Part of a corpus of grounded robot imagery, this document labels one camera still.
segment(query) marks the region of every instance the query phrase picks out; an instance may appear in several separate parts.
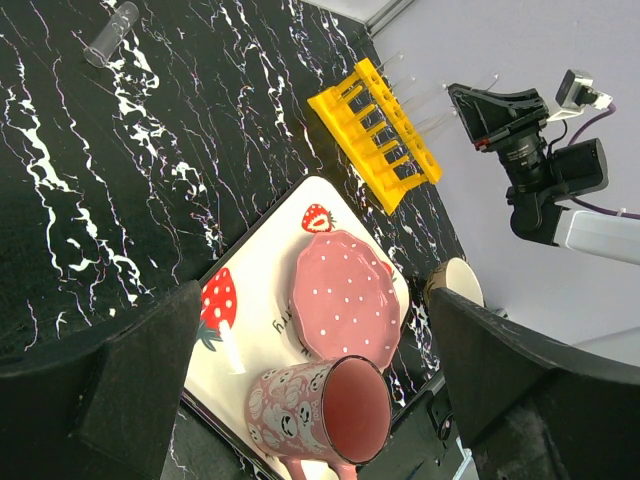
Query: white wall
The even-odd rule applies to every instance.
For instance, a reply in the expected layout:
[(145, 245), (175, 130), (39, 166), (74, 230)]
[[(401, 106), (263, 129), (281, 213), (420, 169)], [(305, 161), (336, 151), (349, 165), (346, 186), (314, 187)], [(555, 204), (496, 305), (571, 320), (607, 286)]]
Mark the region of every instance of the white wall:
[(581, 350), (640, 367), (640, 328), (579, 343)]
[[(640, 211), (637, 0), (418, 0), (374, 41), (382, 60), (398, 50), (407, 56), (392, 80), (416, 74), (422, 88), (473, 85), (497, 70), (494, 91), (535, 87), (552, 100), (567, 68), (590, 72), (618, 113), (585, 134), (603, 142), (610, 185), (584, 198)], [(443, 94), (413, 120), (448, 106)], [(570, 133), (591, 115), (572, 120)], [(543, 133), (551, 140), (559, 127)], [(490, 306), (568, 343), (640, 325), (640, 267), (517, 239), (497, 155), (476, 153), (459, 121), (431, 147), (444, 170), (438, 190)]]
[(305, 0), (333, 12), (361, 22), (366, 22), (384, 7), (389, 0)]

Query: cable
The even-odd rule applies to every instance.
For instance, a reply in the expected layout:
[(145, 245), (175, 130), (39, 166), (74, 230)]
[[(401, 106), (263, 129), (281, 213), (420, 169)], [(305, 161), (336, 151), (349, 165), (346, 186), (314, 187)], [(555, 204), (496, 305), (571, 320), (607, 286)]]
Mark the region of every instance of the cable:
[(561, 141), (562, 139), (564, 139), (564, 137), (567, 136), (567, 132), (569, 131), (569, 125), (567, 125), (567, 121), (563, 120), (562, 124), (564, 125), (564, 133), (559, 136), (558, 138), (556, 138), (555, 140), (551, 140), (551, 142), (549, 142), (549, 147), (547, 148), (547, 158), (551, 157), (551, 151), (553, 146), (558, 143), (559, 141)]
[(597, 205), (593, 205), (591, 203), (585, 202), (584, 200), (580, 200), (577, 197), (570, 198), (573, 203), (577, 203), (581, 207), (588, 208), (589, 210), (593, 210), (597, 213), (602, 213), (603, 215), (612, 215), (614, 217), (633, 218), (635, 220), (640, 220), (640, 215), (637, 213), (616, 212), (615, 210), (609, 210), (608, 208), (598, 207)]
[(582, 135), (584, 131), (587, 128), (589, 128), (591, 125), (596, 123), (598, 120), (602, 120), (603, 118), (606, 118), (609, 115), (613, 115), (614, 113), (616, 113), (616, 110), (617, 110), (616, 106), (613, 103), (610, 103), (609, 109), (606, 112), (603, 112), (600, 115), (593, 117), (591, 120), (585, 123), (582, 127), (580, 127), (580, 129), (573, 135), (573, 137), (571, 137), (571, 140), (569, 140), (569, 145), (573, 145), (574, 143), (576, 143), (576, 140), (578, 140), (578, 137)]
[[(587, 123), (585, 123), (578, 131), (571, 137), (569, 140), (569, 145), (573, 145), (578, 137), (584, 133), (584, 131), (589, 128), (591, 125), (596, 123), (598, 120), (602, 120), (610, 115), (616, 113), (616, 106), (611, 103), (609, 104), (609, 109), (606, 112), (601, 113), (600, 115), (593, 117)], [(589, 210), (593, 210), (594, 212), (601, 213), (603, 215), (612, 215), (614, 217), (624, 217), (624, 218), (633, 218), (635, 220), (640, 220), (640, 214), (637, 213), (626, 213), (626, 212), (616, 212), (615, 210), (609, 210), (608, 208), (598, 207), (597, 205), (593, 205), (592, 203), (585, 202), (584, 200), (580, 200), (577, 197), (571, 196), (571, 201), (581, 207), (588, 208)]]

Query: small round dish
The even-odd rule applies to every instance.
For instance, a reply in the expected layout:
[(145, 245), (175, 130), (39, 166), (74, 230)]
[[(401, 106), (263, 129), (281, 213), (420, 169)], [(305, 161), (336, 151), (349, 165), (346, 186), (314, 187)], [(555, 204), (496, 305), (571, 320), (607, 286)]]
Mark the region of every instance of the small round dish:
[(469, 264), (459, 257), (454, 257), (439, 265), (429, 275), (429, 280), (427, 280), (427, 285), (424, 288), (427, 307), (431, 303), (433, 290), (437, 288), (453, 290), (467, 300), (484, 307), (484, 297), (480, 282)]
[(336, 230), (298, 257), (291, 297), (302, 343), (320, 358), (361, 355), (383, 370), (400, 342), (400, 304), (373, 249)]

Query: camera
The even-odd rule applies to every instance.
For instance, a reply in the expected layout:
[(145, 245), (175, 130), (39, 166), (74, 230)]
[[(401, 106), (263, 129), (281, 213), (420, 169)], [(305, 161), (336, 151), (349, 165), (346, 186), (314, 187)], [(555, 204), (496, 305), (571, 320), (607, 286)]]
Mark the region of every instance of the camera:
[[(611, 97), (593, 90), (591, 83), (588, 74), (569, 70), (556, 96), (562, 102), (561, 111), (575, 116), (587, 104), (611, 103)], [(555, 202), (608, 185), (600, 140), (552, 151), (541, 135), (549, 109), (535, 89), (497, 94), (453, 84), (448, 91), (476, 150), (496, 152), (509, 177), (507, 202), (513, 206), (513, 232), (525, 240), (553, 245), (564, 210)]]

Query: pink mug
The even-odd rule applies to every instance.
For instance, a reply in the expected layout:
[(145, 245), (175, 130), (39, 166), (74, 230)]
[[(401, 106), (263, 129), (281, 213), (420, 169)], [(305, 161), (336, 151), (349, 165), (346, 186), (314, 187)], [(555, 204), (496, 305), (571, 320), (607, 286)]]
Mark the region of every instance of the pink mug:
[(373, 460), (389, 437), (391, 399), (376, 366), (351, 355), (261, 374), (245, 421), (293, 480), (306, 479), (301, 460), (325, 461), (340, 480), (357, 480), (355, 465)]

